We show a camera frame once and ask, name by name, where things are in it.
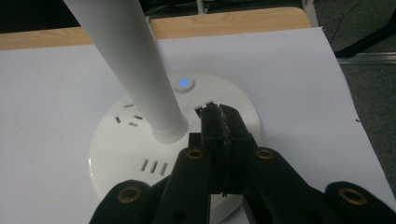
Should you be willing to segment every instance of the white tube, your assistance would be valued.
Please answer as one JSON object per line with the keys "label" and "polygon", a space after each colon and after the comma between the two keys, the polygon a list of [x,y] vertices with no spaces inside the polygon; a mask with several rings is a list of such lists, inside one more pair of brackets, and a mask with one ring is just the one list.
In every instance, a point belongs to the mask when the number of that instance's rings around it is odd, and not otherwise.
{"label": "white tube", "polygon": [[65,0],[161,143],[188,130],[138,0]]}
{"label": "white tube", "polygon": [[198,14],[205,14],[204,0],[197,0]]}

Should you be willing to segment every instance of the white power strip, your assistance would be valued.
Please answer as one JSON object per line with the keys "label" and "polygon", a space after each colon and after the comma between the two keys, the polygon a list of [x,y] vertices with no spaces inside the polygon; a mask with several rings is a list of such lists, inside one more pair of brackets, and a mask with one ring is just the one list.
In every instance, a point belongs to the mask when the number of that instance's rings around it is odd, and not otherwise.
{"label": "white power strip", "polygon": [[[152,186],[170,175],[178,152],[188,145],[189,133],[201,131],[201,120],[196,111],[208,104],[229,105],[237,109],[256,142],[261,143],[259,115],[253,103],[233,83],[221,77],[197,73],[173,74],[169,79],[180,110],[189,122],[188,132],[175,143],[159,143],[130,97],[126,95],[119,99],[100,121],[91,144],[91,180],[101,199],[122,181],[134,179]],[[211,223],[230,215],[240,203],[240,196],[222,198],[213,195]]]}

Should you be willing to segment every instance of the white sheet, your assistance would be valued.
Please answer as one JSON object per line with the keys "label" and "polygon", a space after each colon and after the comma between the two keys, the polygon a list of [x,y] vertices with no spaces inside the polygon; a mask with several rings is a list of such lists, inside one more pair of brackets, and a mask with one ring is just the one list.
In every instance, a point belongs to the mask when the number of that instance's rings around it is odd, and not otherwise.
{"label": "white sheet", "polygon": [[[346,180],[396,210],[319,28],[162,40],[168,72],[230,79],[260,112],[263,145],[314,188]],[[88,172],[92,135],[123,94],[95,47],[0,51],[0,223],[88,223],[99,204]],[[238,210],[227,223],[243,223]]]}

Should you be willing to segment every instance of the outlet slot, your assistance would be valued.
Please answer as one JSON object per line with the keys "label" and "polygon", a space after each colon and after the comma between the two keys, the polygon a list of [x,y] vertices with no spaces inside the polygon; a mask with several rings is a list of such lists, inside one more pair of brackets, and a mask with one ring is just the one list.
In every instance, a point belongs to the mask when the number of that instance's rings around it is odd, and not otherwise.
{"label": "outlet slot", "polygon": [[201,117],[201,110],[202,110],[202,107],[201,106],[197,106],[197,107],[195,107],[194,108],[194,110],[195,110],[195,113],[198,115],[198,117],[200,118]]}
{"label": "outlet slot", "polygon": [[137,124],[136,124],[136,123],[133,123],[133,122],[129,122],[129,125],[134,126],[134,127],[137,127]]}
{"label": "outlet slot", "polygon": [[168,163],[164,163],[164,164],[163,164],[163,168],[161,169],[160,175],[164,175],[164,174],[165,174],[166,168],[167,168],[167,167],[168,167]]}
{"label": "outlet slot", "polygon": [[151,171],[150,171],[152,174],[154,174],[155,169],[157,168],[157,165],[158,165],[157,161],[155,161],[154,164],[152,164]]}
{"label": "outlet slot", "polygon": [[145,171],[145,170],[146,170],[146,167],[148,166],[148,163],[149,163],[149,160],[148,160],[148,159],[145,159],[145,161],[143,162],[143,166],[142,166],[142,168],[140,169],[140,171]]}
{"label": "outlet slot", "polygon": [[213,105],[213,101],[206,102],[205,105]]}

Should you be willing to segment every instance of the screw hole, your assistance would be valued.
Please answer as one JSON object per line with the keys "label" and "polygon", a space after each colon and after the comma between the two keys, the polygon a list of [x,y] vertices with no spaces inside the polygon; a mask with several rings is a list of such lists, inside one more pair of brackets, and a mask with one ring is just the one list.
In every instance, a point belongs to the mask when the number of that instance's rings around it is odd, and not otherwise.
{"label": "screw hole", "polygon": [[256,152],[256,156],[260,159],[271,160],[274,157],[274,154],[268,150],[261,149]]}
{"label": "screw hole", "polygon": [[137,185],[133,185],[122,189],[117,195],[117,198],[120,203],[132,203],[136,201],[141,194],[142,190]]}
{"label": "screw hole", "polygon": [[187,152],[187,157],[193,160],[201,159],[203,156],[204,152],[199,149],[193,149]]}
{"label": "screw hole", "polygon": [[338,190],[338,194],[342,199],[355,205],[367,204],[367,198],[355,189],[341,188]]}

